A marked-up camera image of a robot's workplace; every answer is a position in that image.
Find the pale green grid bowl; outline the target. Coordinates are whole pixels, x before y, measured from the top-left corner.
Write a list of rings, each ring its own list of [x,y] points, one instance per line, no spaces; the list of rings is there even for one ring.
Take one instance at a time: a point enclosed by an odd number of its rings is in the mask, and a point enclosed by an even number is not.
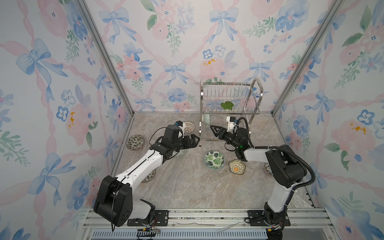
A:
[[[210,114],[203,114],[202,115],[202,120],[203,120],[203,124],[204,126],[210,126],[211,125],[211,117],[210,117]]]

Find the stainless steel dish rack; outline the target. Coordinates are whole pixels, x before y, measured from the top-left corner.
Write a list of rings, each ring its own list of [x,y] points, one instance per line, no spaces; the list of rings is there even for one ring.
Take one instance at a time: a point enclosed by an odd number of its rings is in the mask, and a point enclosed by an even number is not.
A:
[[[224,83],[216,79],[201,82],[199,137],[203,141],[217,141],[211,125],[231,128],[231,117],[244,117],[252,123],[261,113],[264,96],[262,82],[254,78],[247,83]]]

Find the dark floral bowl right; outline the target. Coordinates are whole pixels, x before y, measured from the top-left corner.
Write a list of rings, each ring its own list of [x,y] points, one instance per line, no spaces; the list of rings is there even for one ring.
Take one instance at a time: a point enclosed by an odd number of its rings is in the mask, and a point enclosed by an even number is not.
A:
[[[266,172],[267,172],[270,176],[273,176],[273,172],[272,172],[272,169],[271,169],[270,164],[265,163],[265,170],[266,170]]]

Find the green leaf-shaped dish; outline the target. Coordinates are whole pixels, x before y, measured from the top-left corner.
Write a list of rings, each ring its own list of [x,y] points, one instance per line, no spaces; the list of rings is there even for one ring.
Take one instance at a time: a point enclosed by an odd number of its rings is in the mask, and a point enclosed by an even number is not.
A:
[[[232,111],[233,107],[234,107],[234,103],[231,102],[231,101],[225,101],[225,102],[221,103],[221,108],[223,110],[230,110],[230,111]]]

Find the green monstera leaf bowl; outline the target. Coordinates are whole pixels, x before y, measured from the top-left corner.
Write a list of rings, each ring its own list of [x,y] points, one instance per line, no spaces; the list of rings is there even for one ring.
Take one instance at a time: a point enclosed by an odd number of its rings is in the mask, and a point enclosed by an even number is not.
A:
[[[218,151],[209,151],[204,158],[206,166],[212,170],[219,170],[225,164],[225,157]]]

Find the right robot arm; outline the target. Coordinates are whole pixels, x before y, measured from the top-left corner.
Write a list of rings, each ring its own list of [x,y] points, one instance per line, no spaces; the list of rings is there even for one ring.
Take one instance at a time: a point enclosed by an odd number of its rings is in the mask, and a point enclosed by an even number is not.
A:
[[[263,221],[271,227],[271,232],[282,231],[286,225],[288,205],[295,191],[304,185],[302,180],[308,173],[308,166],[287,145],[254,146],[247,128],[229,131],[211,125],[210,129],[215,137],[235,148],[234,152],[240,160],[269,164],[275,179],[272,195],[265,203],[263,215],[247,221],[248,223]]]

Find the maroon patterned white bowl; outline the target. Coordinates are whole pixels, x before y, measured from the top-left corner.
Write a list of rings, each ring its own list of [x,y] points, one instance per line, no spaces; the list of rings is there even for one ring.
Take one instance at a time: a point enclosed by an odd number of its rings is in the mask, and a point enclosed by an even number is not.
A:
[[[195,125],[192,122],[183,122],[183,133],[184,135],[190,135],[195,131]]]

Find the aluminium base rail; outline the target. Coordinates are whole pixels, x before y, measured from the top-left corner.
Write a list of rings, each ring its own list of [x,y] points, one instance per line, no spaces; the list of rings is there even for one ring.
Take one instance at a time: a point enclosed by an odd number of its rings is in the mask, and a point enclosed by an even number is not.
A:
[[[258,218],[259,209],[163,209],[165,217],[152,227],[111,224],[90,212],[77,237],[79,240],[339,240],[325,209],[290,209],[281,233],[269,232]]]

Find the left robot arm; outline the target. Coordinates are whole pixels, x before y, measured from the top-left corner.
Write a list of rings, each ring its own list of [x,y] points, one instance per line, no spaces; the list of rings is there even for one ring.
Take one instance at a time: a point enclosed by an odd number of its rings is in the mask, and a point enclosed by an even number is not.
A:
[[[155,205],[148,201],[134,201],[133,193],[142,181],[165,161],[174,158],[181,150],[196,148],[200,138],[185,135],[183,122],[165,127],[149,150],[128,170],[117,176],[103,178],[94,204],[94,212],[112,224],[121,227],[128,221],[152,225],[155,221]]]

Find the orange flower-shaped dish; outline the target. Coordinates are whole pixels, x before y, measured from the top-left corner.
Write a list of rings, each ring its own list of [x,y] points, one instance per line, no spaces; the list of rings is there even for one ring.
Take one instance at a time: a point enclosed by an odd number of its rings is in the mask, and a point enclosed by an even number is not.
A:
[[[246,170],[246,165],[242,161],[235,159],[229,162],[229,169],[232,174],[243,175]]]

